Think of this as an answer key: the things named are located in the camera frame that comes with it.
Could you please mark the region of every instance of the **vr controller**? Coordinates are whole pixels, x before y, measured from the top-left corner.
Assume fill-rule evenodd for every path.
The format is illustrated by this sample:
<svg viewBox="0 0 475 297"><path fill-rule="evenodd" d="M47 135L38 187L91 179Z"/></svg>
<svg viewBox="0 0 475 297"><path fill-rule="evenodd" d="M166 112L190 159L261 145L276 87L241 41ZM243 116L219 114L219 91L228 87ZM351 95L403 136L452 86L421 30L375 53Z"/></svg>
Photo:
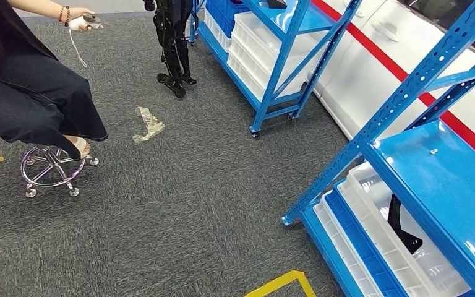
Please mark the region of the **vr controller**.
<svg viewBox="0 0 475 297"><path fill-rule="evenodd" d="M101 24L101 19L95 15L90 14L73 19L70 21L70 23L68 23L68 27L73 31L78 31L79 26L94 29L103 28L103 25Z"/></svg>

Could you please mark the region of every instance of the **shelving unit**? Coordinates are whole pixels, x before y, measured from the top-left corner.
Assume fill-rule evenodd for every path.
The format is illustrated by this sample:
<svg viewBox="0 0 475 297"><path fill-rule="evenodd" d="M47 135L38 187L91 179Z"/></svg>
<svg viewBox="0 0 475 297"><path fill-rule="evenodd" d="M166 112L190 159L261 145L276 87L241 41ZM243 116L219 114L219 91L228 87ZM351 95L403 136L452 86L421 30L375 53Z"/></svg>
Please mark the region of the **shelving unit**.
<svg viewBox="0 0 475 297"><path fill-rule="evenodd" d="M253 137L259 136L259 131L264 120L288 114L288 119L298 118L301 110L311 95L318 78L321 76L328 60L332 56L339 40L343 36L347 25L353 18L361 0L351 0L345 13L337 22L333 21L319 9L311 4L310 0L286 0L286 9L268 8L266 1L243 0L243 3L270 29L281 41L281 48L272 75L268 81L265 94L262 100L258 100L248 89L246 84L241 81L238 75L227 65L228 53L226 53L218 44L206 24L199 23L199 34L205 44L211 49L216 60L228 73L243 95L247 98L250 105L254 108L256 114L254 122L249 127ZM318 42L310 53L301 61L298 67L291 75L276 89L280 75L285 66L289 52L293 47L297 35L328 30L327 34ZM304 83L301 90L290 95L280 94L293 81L293 79L305 68L309 61L327 44L323 55L319 59L313 74L308 81ZM287 103L282 108L278 105Z"/></svg>
<svg viewBox="0 0 475 297"><path fill-rule="evenodd" d="M193 14L190 15L189 17L189 22L187 26L189 27L188 30L188 41L190 45L194 45L195 40L196 40L196 35L198 33L197 27L196 27L196 22L199 24L199 19L197 19L197 16L199 12L201 11L201 8L205 4L206 0L192 0L194 3L194 6L192 8L193 12L195 12L195 17Z"/></svg>
<svg viewBox="0 0 475 297"><path fill-rule="evenodd" d="M475 66L439 78L474 40L475 1L281 218L284 225L297 219L303 222L348 296L360 294L345 288L353 277L338 260L336 247L330 244L312 208L320 193L360 156L471 287L465 296L475 296L475 151L439 120L475 87ZM376 140L420 94L451 85L404 132Z"/></svg>

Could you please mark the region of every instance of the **black strap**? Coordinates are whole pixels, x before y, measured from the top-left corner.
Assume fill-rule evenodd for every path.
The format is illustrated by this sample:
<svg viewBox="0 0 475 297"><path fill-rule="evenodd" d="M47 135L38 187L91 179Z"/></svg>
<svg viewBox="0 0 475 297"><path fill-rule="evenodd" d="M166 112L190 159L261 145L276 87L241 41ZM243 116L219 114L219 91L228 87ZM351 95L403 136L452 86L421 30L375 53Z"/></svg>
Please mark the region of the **black strap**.
<svg viewBox="0 0 475 297"><path fill-rule="evenodd" d="M401 229L400 210L401 202L396 195L392 194L390 205L388 207L387 222L396 235L398 235L407 250L411 254L414 254L423 245L423 240Z"/></svg>
<svg viewBox="0 0 475 297"><path fill-rule="evenodd" d="M197 9L198 5L199 5L199 1L194 0L194 6L192 8L192 11L190 12L192 14L192 17L194 18L194 23L195 23L194 30L197 30L197 28L199 26L199 17L197 16L197 13L195 11Z"/></svg>

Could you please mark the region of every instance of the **beaded bracelet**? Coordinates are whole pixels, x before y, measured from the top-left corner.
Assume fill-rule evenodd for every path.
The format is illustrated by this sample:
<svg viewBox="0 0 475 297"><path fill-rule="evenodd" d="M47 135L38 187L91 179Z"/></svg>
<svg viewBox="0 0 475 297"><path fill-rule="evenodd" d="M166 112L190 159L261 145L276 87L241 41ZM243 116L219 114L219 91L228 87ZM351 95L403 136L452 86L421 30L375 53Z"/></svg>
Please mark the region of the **beaded bracelet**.
<svg viewBox="0 0 475 297"><path fill-rule="evenodd" d="M62 12L64 11L64 6L61 6L61 13L59 14L59 21L62 22Z"/></svg>
<svg viewBox="0 0 475 297"><path fill-rule="evenodd" d="M66 6L66 22L64 22L64 26L68 27L69 23L70 23L70 7L67 5Z"/></svg>

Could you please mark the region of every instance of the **white plastic tray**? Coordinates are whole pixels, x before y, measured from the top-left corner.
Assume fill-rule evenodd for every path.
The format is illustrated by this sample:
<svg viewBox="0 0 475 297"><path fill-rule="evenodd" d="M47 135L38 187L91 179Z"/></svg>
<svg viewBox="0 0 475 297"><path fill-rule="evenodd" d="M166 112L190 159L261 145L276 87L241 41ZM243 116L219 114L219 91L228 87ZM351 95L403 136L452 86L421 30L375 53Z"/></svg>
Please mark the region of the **white plastic tray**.
<svg viewBox="0 0 475 297"><path fill-rule="evenodd" d="M268 81L272 74L272 69L268 70L261 63L257 62L252 54L254 51L247 46L245 46L238 36L232 37L232 43L230 45L229 52L236 57L245 67L248 72L253 73L254 77L257 79L257 83L261 86L261 91L258 95L263 98L265 91L267 89ZM287 68L284 69L281 74L280 80L285 80L291 71L288 71ZM296 78L283 90L281 95L290 95L297 93L301 90L301 84L305 81L307 73L302 71Z"/></svg>
<svg viewBox="0 0 475 297"><path fill-rule="evenodd" d="M413 255L387 222L392 192L371 165L351 169L338 190L411 297L457 297L470 290L414 218L402 206L402 230L421 238Z"/></svg>
<svg viewBox="0 0 475 297"><path fill-rule="evenodd" d="M259 79L253 75L250 69L243 66L243 63L239 58L235 57L232 51L228 55L227 65L232 69L241 81L249 88L250 92L254 94L259 102L263 100L263 94L265 93L265 86L260 85Z"/></svg>
<svg viewBox="0 0 475 297"><path fill-rule="evenodd" d="M214 20L214 18L210 15L208 10L205 9L205 24L207 25L208 29L212 32L216 40L219 42L223 50L228 53L228 48L230 47L230 43L232 39L228 38L223 30L218 25L218 23Z"/></svg>
<svg viewBox="0 0 475 297"><path fill-rule="evenodd" d="M260 73L257 75L260 83L267 85L274 69L281 48L281 41L263 24L253 13L244 12L234 16L236 25L232 31L232 39L237 40L237 44L232 46L235 56L243 61L245 67L254 68L260 66ZM298 35L294 45L289 52L277 87L279 87L290 73L295 70L299 63L307 56L312 48L317 44L316 39L324 36L324 32ZM285 88L282 95L289 95L300 91L301 85L307 80L310 71L313 71L318 61L318 53L303 70Z"/></svg>
<svg viewBox="0 0 475 297"><path fill-rule="evenodd" d="M325 228L328 237L331 239L334 247L340 254L345 266L356 281L357 286L366 297L383 297L376 286L374 279L370 276L367 267L361 260L361 257L356 252L345 231L334 216L327 202L325 195L322 196L320 202L314 206L314 212L318 217L320 223Z"/></svg>

